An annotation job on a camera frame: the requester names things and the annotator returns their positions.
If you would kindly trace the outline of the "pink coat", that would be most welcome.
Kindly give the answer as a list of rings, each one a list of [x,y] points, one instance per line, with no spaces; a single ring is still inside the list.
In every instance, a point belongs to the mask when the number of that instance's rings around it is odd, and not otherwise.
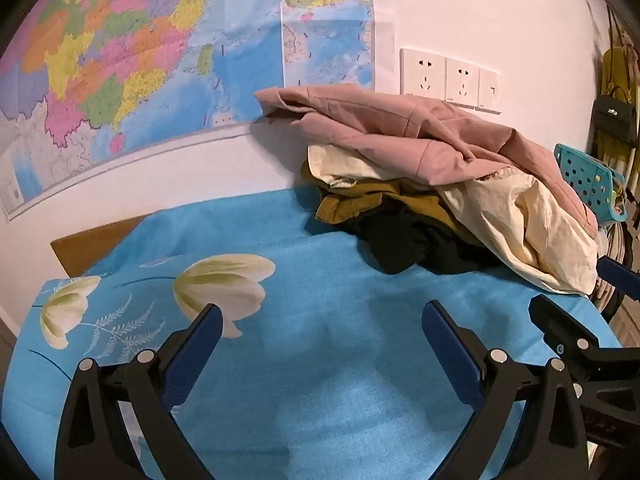
[[[332,144],[401,177],[431,186],[489,176],[513,166],[532,174],[590,235],[597,219],[563,180],[553,154],[518,130],[442,100],[398,96],[354,84],[267,88],[262,114],[288,122],[311,144]]]

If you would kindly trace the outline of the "teal perforated plastic basket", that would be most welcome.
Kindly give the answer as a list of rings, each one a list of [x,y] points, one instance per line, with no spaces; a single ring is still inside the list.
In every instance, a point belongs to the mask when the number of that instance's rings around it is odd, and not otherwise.
[[[626,180],[590,155],[556,144],[554,157],[566,183],[596,216],[600,226],[627,219]]]

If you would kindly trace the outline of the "cream garment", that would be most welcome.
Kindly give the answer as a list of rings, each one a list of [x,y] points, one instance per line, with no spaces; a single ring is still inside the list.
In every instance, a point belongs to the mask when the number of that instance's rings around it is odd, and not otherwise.
[[[364,179],[398,178],[367,159],[332,145],[311,145],[311,174],[330,188],[351,188]],[[487,247],[520,278],[558,294],[588,295],[597,283],[598,245],[536,177],[513,167],[435,190],[460,223],[467,242]]]

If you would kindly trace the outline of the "black garment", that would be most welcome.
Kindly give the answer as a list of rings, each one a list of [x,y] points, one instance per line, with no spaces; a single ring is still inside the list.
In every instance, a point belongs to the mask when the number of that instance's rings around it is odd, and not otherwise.
[[[340,224],[369,246],[378,267],[399,274],[416,264],[435,274],[462,274],[500,268],[484,245],[467,242],[433,217],[416,214],[398,200],[383,203]]]

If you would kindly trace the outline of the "hanging yellow garments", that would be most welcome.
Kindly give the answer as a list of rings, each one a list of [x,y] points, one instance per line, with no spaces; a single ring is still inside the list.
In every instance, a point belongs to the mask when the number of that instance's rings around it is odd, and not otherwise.
[[[639,49],[608,9],[608,50],[602,54],[600,90],[593,103],[592,152],[639,198]]]

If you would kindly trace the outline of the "blue floral bed sheet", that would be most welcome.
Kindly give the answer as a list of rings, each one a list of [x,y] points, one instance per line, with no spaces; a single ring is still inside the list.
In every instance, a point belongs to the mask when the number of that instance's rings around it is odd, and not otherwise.
[[[70,378],[158,347],[186,318],[169,281],[227,252],[274,262],[262,308],[218,344],[180,427],[219,479],[425,479],[470,410],[454,394],[421,328],[439,300],[489,347],[541,364],[550,356],[528,315],[536,289],[506,268],[386,275],[355,237],[311,222],[312,198],[277,192],[152,214],[94,267],[101,277],[63,350],[38,314],[14,350],[1,419],[32,470],[53,474]]]

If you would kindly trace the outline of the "olive green garment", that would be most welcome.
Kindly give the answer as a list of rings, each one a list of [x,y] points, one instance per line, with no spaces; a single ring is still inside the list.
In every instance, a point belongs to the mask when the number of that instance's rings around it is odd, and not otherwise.
[[[403,204],[415,214],[436,219],[451,229],[455,230],[461,226],[435,190],[419,190],[405,179],[364,179],[351,188],[330,188],[326,182],[311,174],[308,162],[303,163],[300,174],[305,181],[315,185],[320,191],[321,200],[316,218],[332,226],[378,208],[383,205],[384,200]]]

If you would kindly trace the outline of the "white wall socket panel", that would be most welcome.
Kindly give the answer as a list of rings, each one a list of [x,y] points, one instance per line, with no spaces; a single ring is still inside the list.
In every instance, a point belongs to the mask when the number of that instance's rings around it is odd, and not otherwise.
[[[400,92],[499,115],[500,74],[446,56],[401,48]]]

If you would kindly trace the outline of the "colourful wall map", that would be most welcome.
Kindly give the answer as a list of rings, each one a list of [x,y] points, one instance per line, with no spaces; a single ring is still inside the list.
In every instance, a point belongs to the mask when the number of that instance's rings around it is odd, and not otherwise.
[[[372,0],[38,0],[1,59],[1,203],[252,122],[271,87],[371,88]]]

